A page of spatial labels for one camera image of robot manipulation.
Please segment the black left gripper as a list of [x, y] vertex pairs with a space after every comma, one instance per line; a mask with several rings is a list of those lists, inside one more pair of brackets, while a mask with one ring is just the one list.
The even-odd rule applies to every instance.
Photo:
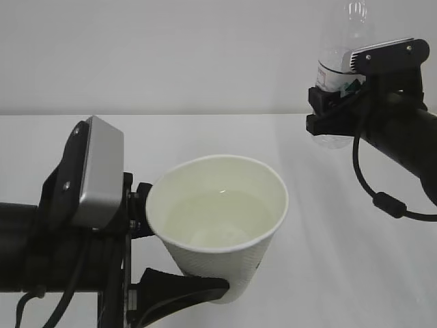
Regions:
[[180, 310], [221, 299], [229, 290], [223, 278], [147, 268], [138, 283], [130, 284], [131, 241], [152, 233], [145, 220], [151, 186], [141, 183], [133, 189], [132, 174], [124, 171], [122, 201], [105, 228], [71, 224], [79, 206], [88, 136], [87, 120], [72, 129], [60, 162], [42, 186], [29, 240], [27, 283], [62, 293], [46, 326], [57, 326], [78, 292], [98, 295], [99, 327], [147, 327]]

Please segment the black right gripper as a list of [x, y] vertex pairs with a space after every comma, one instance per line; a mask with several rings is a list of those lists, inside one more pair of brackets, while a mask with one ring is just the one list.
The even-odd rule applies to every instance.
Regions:
[[380, 74], [362, 75], [363, 83], [353, 82], [356, 88], [341, 97], [341, 92], [327, 92], [319, 87], [308, 89], [308, 102], [313, 113], [306, 118], [306, 130], [313, 136], [354, 136], [358, 123], [390, 96], [400, 97], [402, 103], [427, 111], [423, 102], [421, 65], [428, 59], [430, 47], [427, 41], [415, 39], [412, 51], [396, 57], [399, 66]]

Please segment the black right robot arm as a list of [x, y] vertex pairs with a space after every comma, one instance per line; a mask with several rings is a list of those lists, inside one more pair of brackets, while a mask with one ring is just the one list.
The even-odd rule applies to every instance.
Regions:
[[429, 44], [418, 38], [388, 41], [345, 54], [346, 69], [363, 75], [352, 93], [309, 88], [314, 136], [358, 135], [414, 174], [426, 196], [436, 201], [436, 115], [424, 103], [421, 66]]

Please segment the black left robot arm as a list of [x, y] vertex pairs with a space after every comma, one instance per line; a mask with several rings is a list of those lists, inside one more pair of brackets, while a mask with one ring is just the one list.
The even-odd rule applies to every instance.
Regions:
[[229, 290], [221, 278], [150, 268], [132, 282], [132, 241], [153, 234], [145, 216], [151, 186], [133, 191], [132, 182], [123, 133], [92, 116], [72, 129], [38, 205], [1, 204], [1, 291], [22, 293], [17, 323], [30, 300], [50, 292], [61, 299], [47, 327], [78, 292], [97, 294], [99, 327], [146, 327]]

